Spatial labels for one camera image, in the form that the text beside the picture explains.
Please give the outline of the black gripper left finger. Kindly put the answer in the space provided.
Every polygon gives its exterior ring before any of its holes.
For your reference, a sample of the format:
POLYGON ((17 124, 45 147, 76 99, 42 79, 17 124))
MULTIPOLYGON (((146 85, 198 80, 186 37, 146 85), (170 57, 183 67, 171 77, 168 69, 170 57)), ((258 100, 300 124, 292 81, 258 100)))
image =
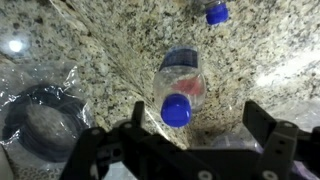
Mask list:
POLYGON ((129 120, 111 131, 100 127, 85 130, 78 139, 59 180, 103 180, 110 165, 122 162, 135 177, 140 176, 138 141, 146 131, 141 127, 145 104, 137 101, 129 120))

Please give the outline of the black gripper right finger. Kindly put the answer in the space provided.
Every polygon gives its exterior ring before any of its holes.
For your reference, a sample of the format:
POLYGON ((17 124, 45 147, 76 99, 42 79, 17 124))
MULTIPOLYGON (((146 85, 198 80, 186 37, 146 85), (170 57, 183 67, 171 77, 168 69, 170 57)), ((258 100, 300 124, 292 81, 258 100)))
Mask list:
POLYGON ((242 122, 263 148, 254 176, 260 180, 303 180, 292 172, 300 161, 311 173, 320 176, 320 131, 301 130, 289 121, 276 121, 254 101, 246 101, 242 122))

